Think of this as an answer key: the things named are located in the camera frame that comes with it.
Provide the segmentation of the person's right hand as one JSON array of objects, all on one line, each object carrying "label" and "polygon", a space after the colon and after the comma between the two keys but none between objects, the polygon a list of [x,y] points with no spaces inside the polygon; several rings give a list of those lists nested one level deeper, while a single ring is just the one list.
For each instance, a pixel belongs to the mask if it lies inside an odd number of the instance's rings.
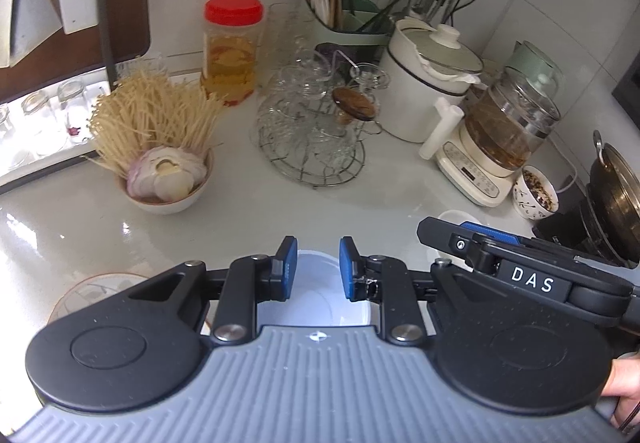
[{"label": "person's right hand", "polygon": [[639,353],[632,353],[614,359],[601,397],[605,399],[617,397],[616,408],[611,416],[614,426],[625,431],[638,425],[640,400]]}]

